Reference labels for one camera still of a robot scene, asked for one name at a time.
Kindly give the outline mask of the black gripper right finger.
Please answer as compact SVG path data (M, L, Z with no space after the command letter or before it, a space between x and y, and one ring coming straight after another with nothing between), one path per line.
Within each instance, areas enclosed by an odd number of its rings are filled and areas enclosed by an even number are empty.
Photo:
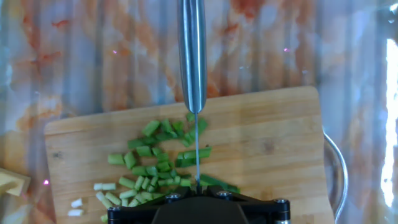
M215 198L210 205L216 217L232 217L233 223L241 223L238 218L244 218L245 223L291 224L290 201L284 198L264 201L219 185L205 187L202 196Z

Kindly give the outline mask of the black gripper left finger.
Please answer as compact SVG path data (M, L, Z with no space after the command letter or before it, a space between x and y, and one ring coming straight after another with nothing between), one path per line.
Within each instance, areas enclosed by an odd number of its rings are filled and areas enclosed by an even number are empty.
M111 207L107 224L152 223L161 207L186 198L197 196L196 188L177 187L174 191L144 202L136 207Z

